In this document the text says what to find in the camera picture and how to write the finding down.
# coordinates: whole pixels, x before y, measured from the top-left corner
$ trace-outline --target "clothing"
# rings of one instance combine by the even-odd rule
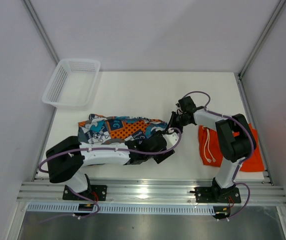
[[[89,120],[78,123],[78,140],[89,144],[123,143],[148,139],[156,131],[165,130],[167,123],[146,117],[90,114]]]
[[[258,133],[249,124],[254,139],[258,143]],[[205,126],[199,126],[198,129],[199,152],[204,165],[220,167],[223,161],[223,155],[219,148],[217,132]],[[243,172],[263,172],[265,169],[259,146],[254,151],[253,156],[243,163],[241,171]]]

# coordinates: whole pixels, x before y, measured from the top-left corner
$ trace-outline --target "perforated metal strip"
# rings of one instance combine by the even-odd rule
[[[162,215],[214,215],[212,206],[199,205],[148,205],[148,204],[108,204],[100,203],[100,213],[104,214],[162,214]],[[78,210],[78,203],[31,202],[27,208],[33,212],[88,213]]]

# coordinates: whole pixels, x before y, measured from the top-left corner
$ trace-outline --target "laundry basket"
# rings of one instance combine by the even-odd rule
[[[100,62],[65,58],[59,61],[45,89],[42,101],[55,107],[83,108],[91,101]]]

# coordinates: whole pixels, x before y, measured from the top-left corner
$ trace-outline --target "red cloth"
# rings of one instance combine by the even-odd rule
[[[243,172],[263,172],[265,167],[258,146],[258,133],[249,124],[253,136],[257,142],[257,148],[253,156],[243,163],[241,171]],[[220,167],[223,161],[223,155],[219,149],[217,133],[214,130],[204,126],[199,126],[198,129],[199,152],[204,165]]]

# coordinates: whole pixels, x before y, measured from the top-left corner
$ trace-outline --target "gray floor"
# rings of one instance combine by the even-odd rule
[[[285,240],[275,207],[247,207],[230,222],[211,216],[98,214],[77,220],[28,212],[20,240]]]

